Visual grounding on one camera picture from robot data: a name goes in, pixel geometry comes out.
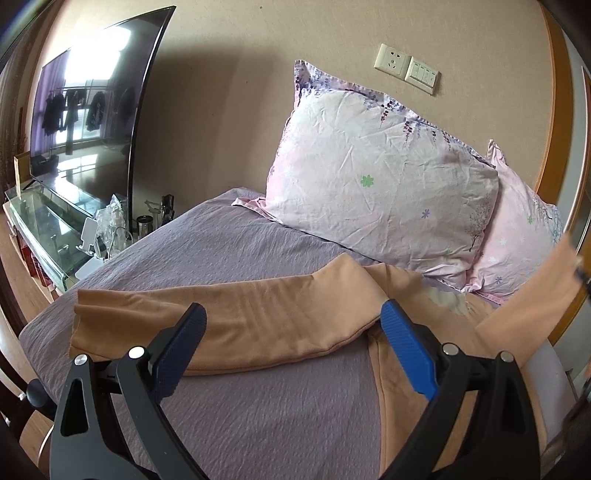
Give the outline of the pink floral pillow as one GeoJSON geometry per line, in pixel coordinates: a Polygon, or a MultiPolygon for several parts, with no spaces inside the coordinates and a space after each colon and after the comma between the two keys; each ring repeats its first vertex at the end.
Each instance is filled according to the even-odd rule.
{"type": "Polygon", "coordinates": [[[463,290],[505,302],[541,267],[563,233],[557,207],[544,202],[508,165],[491,140],[486,159],[499,177],[499,194],[480,256],[463,290]]]}

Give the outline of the glass tv stand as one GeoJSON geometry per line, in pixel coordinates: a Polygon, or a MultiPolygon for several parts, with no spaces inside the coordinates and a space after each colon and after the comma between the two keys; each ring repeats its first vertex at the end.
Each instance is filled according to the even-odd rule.
{"type": "Polygon", "coordinates": [[[75,186],[60,192],[36,180],[8,189],[5,196],[8,218],[45,275],[59,292],[66,292],[90,259],[79,250],[84,221],[103,204],[75,186]]]}

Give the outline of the clear plastic bag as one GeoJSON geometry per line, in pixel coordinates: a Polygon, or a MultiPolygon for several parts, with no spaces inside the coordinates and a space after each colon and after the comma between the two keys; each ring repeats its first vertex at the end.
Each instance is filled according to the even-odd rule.
{"type": "Polygon", "coordinates": [[[94,217],[97,222],[96,253],[108,260],[133,243],[127,225],[127,199],[113,194],[109,203],[99,209],[94,217]]]}

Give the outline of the black thermos cup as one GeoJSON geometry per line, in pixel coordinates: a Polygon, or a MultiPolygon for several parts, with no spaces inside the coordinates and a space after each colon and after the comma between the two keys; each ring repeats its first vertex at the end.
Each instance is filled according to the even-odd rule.
{"type": "Polygon", "coordinates": [[[140,215],[136,218],[138,238],[144,238],[153,231],[154,219],[151,215],[140,215]]]}

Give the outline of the white phone stand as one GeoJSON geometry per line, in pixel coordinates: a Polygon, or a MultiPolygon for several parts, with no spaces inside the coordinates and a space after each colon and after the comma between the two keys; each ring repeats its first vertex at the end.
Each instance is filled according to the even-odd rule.
{"type": "Polygon", "coordinates": [[[97,253],[97,230],[98,223],[93,218],[86,218],[80,234],[81,244],[77,246],[79,251],[93,256],[97,253]]]}

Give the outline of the orange wooden headboard frame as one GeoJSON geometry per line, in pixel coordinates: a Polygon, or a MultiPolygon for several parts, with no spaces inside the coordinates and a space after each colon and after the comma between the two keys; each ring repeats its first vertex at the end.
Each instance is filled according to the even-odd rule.
{"type": "Polygon", "coordinates": [[[551,64],[549,134],[535,184],[543,200],[562,206],[564,227],[590,268],[590,46],[580,19],[561,1],[542,1],[551,64]]]}

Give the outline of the black flat television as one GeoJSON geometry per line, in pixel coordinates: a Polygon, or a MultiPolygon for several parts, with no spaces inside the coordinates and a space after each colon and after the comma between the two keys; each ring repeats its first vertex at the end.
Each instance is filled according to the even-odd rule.
{"type": "Polygon", "coordinates": [[[163,7],[95,30],[41,69],[30,173],[88,216],[113,196],[131,196],[147,78],[174,11],[163,7]]]}

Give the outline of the white floral pillow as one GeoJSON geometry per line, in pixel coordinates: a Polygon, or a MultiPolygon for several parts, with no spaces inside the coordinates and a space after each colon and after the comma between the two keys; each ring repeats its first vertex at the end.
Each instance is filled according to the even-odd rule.
{"type": "Polygon", "coordinates": [[[472,147],[394,97],[294,64],[294,108],[266,192],[267,220],[462,288],[500,181],[472,147]]]}

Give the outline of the white wall socket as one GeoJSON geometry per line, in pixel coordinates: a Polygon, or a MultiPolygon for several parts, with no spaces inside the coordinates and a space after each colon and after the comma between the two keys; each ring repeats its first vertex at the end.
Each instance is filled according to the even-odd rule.
{"type": "Polygon", "coordinates": [[[404,80],[411,56],[407,53],[382,44],[377,53],[374,68],[398,79],[404,80]]]}

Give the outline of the lilac bed sheet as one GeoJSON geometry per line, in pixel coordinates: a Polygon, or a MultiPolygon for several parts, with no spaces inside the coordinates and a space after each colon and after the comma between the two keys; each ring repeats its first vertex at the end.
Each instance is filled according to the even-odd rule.
{"type": "Polygon", "coordinates": [[[163,408],[207,475],[375,479],[427,405],[378,322],[381,306],[395,299],[470,355],[511,352],[540,441],[556,434],[541,398],[567,398],[567,382],[557,365],[535,371],[533,358],[580,288],[568,240],[497,307],[234,200],[224,193],[156,230],[24,328],[21,345],[50,394],[60,396],[75,355],[119,358],[199,303],[204,339],[163,408]]]}

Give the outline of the tan fleece garment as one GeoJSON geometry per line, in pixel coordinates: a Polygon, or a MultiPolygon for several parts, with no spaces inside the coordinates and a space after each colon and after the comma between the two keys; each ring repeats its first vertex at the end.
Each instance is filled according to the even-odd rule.
{"type": "Polygon", "coordinates": [[[502,306],[473,294],[443,292],[417,273],[363,266],[342,254],[315,273],[145,292],[79,290],[69,352],[95,360],[121,357],[174,325],[198,303],[207,328],[189,375],[237,373],[322,357],[360,337],[369,340],[381,419],[380,463],[401,451],[426,407],[412,390],[378,324],[396,300],[408,317],[465,353],[510,352],[526,364],[580,290],[577,255],[561,240],[542,267],[502,306]]]}

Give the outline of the white light switch panel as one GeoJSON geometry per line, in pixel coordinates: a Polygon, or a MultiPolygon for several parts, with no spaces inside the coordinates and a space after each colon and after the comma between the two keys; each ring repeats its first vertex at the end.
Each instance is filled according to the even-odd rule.
{"type": "Polygon", "coordinates": [[[433,96],[439,72],[424,62],[412,57],[405,75],[405,82],[433,96]]]}

